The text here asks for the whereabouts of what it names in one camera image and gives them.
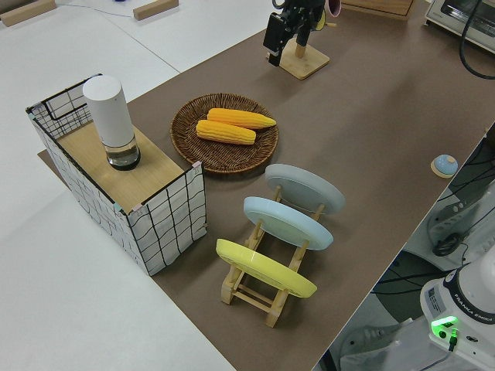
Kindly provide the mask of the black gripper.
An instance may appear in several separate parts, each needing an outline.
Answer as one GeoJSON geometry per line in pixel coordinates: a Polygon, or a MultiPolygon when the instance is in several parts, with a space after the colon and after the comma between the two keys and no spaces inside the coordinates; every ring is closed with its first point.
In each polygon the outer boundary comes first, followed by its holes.
{"type": "Polygon", "coordinates": [[[264,47],[269,51],[268,62],[273,66],[279,66],[282,52],[286,44],[286,20],[288,23],[304,22],[299,28],[296,43],[304,47],[307,45],[312,24],[317,23],[323,13],[325,2],[323,0],[285,0],[276,3],[277,10],[281,10],[281,16],[275,12],[270,14],[264,37],[264,47]]]}

